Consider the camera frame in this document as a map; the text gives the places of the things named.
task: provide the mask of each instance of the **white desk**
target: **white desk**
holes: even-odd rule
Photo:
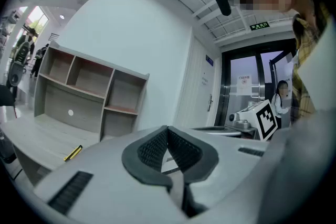
[[[45,114],[22,116],[1,128],[15,147],[49,170],[62,165],[63,159],[79,145],[85,150],[99,142],[98,133],[72,127]]]

